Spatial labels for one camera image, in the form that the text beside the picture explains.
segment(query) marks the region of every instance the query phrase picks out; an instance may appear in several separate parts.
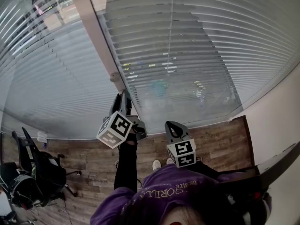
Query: office chair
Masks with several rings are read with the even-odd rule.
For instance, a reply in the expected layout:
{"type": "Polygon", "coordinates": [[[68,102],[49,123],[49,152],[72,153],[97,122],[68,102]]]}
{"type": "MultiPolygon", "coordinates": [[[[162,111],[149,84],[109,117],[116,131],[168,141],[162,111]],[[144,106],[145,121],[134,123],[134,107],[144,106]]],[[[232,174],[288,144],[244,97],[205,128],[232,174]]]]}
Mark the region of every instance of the office chair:
{"type": "Polygon", "coordinates": [[[66,173],[66,170],[60,166],[60,158],[64,155],[59,154],[58,157],[53,157],[47,152],[41,152],[33,142],[25,128],[22,128],[26,139],[21,139],[16,132],[12,132],[12,137],[15,139],[19,151],[19,163],[23,173],[35,179],[36,185],[40,193],[38,205],[44,207],[50,201],[57,198],[64,199],[62,189],[66,188],[74,197],[77,193],[73,193],[68,187],[67,176],[73,173],[81,175],[81,171],[66,173]],[[33,159],[30,159],[26,146],[29,147],[33,159]]]}

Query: white sneaker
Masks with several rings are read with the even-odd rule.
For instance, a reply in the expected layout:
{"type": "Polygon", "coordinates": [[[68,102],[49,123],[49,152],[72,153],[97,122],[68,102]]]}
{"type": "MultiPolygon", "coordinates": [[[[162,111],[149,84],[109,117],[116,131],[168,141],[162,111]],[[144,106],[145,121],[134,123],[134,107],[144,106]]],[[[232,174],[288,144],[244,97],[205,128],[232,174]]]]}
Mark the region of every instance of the white sneaker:
{"type": "Polygon", "coordinates": [[[152,164],[152,168],[153,168],[153,171],[157,170],[158,168],[161,168],[160,161],[154,160],[154,162],[152,164]]]}
{"type": "Polygon", "coordinates": [[[174,164],[174,161],[172,160],[172,158],[169,157],[169,158],[167,159],[167,164],[174,164]]]}

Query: wall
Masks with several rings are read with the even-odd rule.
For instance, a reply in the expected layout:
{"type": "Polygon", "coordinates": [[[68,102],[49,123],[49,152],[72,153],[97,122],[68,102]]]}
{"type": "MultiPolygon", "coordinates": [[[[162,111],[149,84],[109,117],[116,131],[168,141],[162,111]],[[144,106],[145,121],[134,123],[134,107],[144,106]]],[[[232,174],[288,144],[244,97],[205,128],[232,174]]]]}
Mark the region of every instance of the wall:
{"type": "Polygon", "coordinates": [[[5,193],[0,194],[0,216],[5,216],[10,213],[12,210],[8,203],[8,198],[6,197],[5,193]]]}
{"type": "MultiPolygon", "coordinates": [[[[246,115],[255,163],[259,164],[300,140],[300,66],[251,105],[246,115]]],[[[295,225],[300,218],[300,158],[270,187],[273,211],[267,224],[295,225]]]]}

